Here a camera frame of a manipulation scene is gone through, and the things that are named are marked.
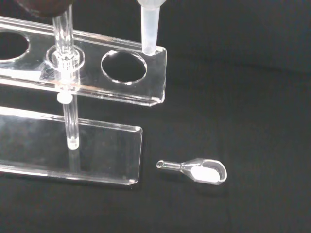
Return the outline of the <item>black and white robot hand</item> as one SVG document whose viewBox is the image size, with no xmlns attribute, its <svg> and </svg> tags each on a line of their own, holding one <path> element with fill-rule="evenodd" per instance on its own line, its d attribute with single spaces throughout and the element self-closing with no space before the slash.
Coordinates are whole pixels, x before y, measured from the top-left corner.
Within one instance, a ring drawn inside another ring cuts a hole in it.
<svg viewBox="0 0 311 233">
<path fill-rule="evenodd" d="M 74 3 L 73 0 L 15 0 L 15 2 L 30 14 L 44 18 L 59 16 Z"/>
</svg>

